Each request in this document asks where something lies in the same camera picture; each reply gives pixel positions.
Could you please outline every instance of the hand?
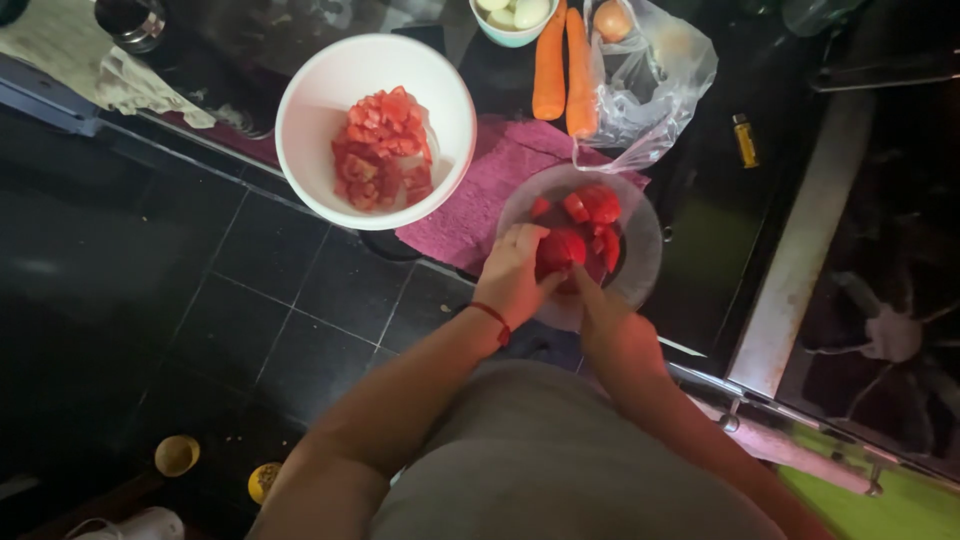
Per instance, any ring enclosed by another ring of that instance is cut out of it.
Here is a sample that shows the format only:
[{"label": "hand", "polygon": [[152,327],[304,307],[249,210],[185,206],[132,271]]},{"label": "hand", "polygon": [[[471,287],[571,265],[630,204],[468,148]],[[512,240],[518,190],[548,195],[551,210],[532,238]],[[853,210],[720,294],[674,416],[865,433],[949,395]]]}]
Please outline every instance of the hand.
[{"label": "hand", "polygon": [[629,361],[650,374],[667,376],[657,330],[620,295],[604,292],[579,264],[573,278],[584,303],[581,347],[591,362]]},{"label": "hand", "polygon": [[527,322],[566,279],[563,273],[555,272],[537,284],[537,246],[548,234],[549,229],[532,223],[514,225],[493,243],[483,265],[473,301],[496,310],[510,330]]}]

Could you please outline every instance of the red string bracelet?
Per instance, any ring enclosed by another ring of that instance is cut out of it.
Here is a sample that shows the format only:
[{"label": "red string bracelet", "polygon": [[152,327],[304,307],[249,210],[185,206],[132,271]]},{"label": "red string bracelet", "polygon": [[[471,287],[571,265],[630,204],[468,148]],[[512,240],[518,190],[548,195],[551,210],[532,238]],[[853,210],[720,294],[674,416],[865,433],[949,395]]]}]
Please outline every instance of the red string bracelet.
[{"label": "red string bracelet", "polygon": [[496,340],[500,342],[500,345],[503,347],[506,347],[507,343],[510,343],[510,327],[507,326],[507,321],[504,321],[503,317],[501,317],[500,314],[497,313],[495,309],[493,309],[490,306],[487,306],[486,304],[481,304],[479,302],[470,302],[468,307],[476,307],[477,309],[480,309],[481,311],[484,311],[485,313],[490,315],[490,317],[493,317],[494,319],[499,321],[500,324],[503,325],[503,330],[500,331],[500,335],[496,337]]}]

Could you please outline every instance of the gray t-shirt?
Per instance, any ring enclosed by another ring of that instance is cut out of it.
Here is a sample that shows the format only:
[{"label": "gray t-shirt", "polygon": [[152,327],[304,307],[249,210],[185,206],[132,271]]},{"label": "gray t-shirt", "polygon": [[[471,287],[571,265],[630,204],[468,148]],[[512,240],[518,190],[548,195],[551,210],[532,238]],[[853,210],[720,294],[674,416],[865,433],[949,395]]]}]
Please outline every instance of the gray t-shirt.
[{"label": "gray t-shirt", "polygon": [[581,378],[488,362],[373,517],[372,539],[785,538]]}]

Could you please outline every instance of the person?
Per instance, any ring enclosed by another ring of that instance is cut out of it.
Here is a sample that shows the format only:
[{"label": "person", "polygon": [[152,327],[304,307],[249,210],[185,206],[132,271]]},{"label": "person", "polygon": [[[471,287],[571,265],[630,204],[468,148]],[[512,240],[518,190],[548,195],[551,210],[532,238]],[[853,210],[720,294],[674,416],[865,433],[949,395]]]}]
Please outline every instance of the person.
[{"label": "person", "polygon": [[[510,329],[567,278],[536,283],[547,234],[509,229],[476,285]],[[544,363],[481,366],[503,323],[471,305],[316,421],[248,538],[830,538],[670,379],[653,325],[582,266],[572,278],[609,398]]]}]

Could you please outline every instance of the teal bowl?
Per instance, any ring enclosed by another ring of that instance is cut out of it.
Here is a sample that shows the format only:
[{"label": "teal bowl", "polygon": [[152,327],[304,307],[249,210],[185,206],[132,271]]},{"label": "teal bowl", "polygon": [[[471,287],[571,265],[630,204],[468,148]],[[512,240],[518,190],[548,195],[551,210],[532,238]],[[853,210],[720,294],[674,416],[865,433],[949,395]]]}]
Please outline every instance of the teal bowl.
[{"label": "teal bowl", "polygon": [[486,13],[486,11],[481,10],[476,5],[476,0],[470,0],[470,8],[473,10],[473,16],[477,18],[477,23],[480,25],[480,30],[483,30],[483,33],[487,35],[497,45],[502,47],[510,47],[516,49],[517,47],[522,47],[527,43],[533,41],[540,35],[540,32],[543,32],[543,28],[546,26],[546,22],[550,20],[550,17],[553,16],[553,13],[557,10],[559,2],[557,0],[550,0],[550,14],[546,16],[543,21],[533,28],[528,28],[526,30],[517,30],[514,32],[507,32],[506,30],[500,30],[499,28],[494,28],[493,26],[487,24],[487,21],[484,20],[484,17],[480,16],[480,13]]}]

